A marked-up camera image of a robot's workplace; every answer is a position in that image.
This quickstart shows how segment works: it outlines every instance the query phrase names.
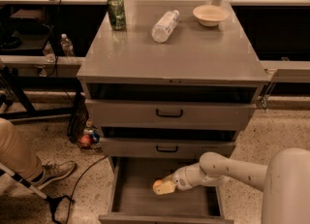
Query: drawer handle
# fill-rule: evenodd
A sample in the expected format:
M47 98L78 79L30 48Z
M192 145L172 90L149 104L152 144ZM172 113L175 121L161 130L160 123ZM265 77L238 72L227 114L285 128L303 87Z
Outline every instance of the drawer handle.
M160 112L160 110L157 109L156 115L158 117L164 117L164 118L179 118L183 115L183 110L180 110L180 113L170 114L170 113L162 113L162 112Z
M158 145L156 145L156 150L158 152L177 152L178 150L178 146L176 145L175 147L172 147L171 149L164 149L164 148L160 148Z

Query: white bowl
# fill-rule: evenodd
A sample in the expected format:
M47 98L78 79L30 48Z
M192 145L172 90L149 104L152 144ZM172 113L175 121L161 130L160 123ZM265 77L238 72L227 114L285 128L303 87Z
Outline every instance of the white bowl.
M198 6L193 10L193 14L203 26L216 26L229 16L226 9L214 5Z

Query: green soda can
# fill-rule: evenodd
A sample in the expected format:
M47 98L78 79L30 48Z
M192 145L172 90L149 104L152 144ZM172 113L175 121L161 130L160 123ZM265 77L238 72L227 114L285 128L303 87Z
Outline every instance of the green soda can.
M108 18L113 30L126 27L124 0L108 0Z

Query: khaki pants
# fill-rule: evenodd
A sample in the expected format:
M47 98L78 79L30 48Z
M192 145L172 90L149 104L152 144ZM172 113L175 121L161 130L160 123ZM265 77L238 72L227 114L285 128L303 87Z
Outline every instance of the khaki pants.
M23 139L14 125L0 118L0 163L26 180L36 178L43 166L32 146Z

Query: sneaker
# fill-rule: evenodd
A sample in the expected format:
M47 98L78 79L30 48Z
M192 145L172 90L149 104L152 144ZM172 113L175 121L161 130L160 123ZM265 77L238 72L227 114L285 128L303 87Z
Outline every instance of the sneaker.
M51 182L60 180L68 176L75 168L74 161L68 161L63 164L46 164L43 165L43 175L39 181L33 182L32 185L38 189L43 189Z

